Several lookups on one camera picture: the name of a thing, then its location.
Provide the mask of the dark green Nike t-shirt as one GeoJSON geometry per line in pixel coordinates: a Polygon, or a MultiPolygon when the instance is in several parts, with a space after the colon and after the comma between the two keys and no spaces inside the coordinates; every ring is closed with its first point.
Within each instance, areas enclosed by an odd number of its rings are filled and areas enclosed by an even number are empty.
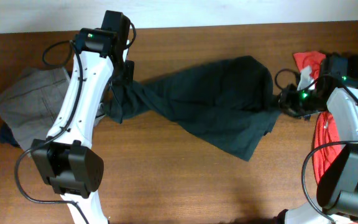
{"type": "Polygon", "coordinates": [[[103,110],[117,123],[154,111],[249,161],[280,115],[269,70],[251,56],[218,60],[146,82],[114,85],[103,110]]]}

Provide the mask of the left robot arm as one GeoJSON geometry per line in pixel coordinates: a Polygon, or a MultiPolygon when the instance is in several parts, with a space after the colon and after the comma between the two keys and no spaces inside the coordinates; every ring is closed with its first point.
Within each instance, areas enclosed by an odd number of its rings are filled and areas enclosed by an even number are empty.
{"type": "Polygon", "coordinates": [[[91,149],[93,128],[104,93],[133,81],[130,32],[135,28],[128,17],[106,11],[100,28],[82,28],[75,35],[73,73],[60,112],[47,137],[34,139],[26,151],[75,223],[108,223],[98,194],[104,162],[91,149]]]}

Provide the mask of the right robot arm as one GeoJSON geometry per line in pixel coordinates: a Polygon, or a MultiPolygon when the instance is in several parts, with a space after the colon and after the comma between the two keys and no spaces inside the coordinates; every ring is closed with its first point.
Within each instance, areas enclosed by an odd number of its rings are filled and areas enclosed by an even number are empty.
{"type": "Polygon", "coordinates": [[[358,223],[358,55],[327,55],[316,79],[297,73],[296,84],[282,88],[277,103],[284,114],[298,119],[331,113],[340,139],[308,153],[301,168],[306,203],[282,211],[276,222],[358,223]],[[341,150],[320,178],[312,199],[306,189],[306,166],[316,152],[333,146],[341,150]]]}

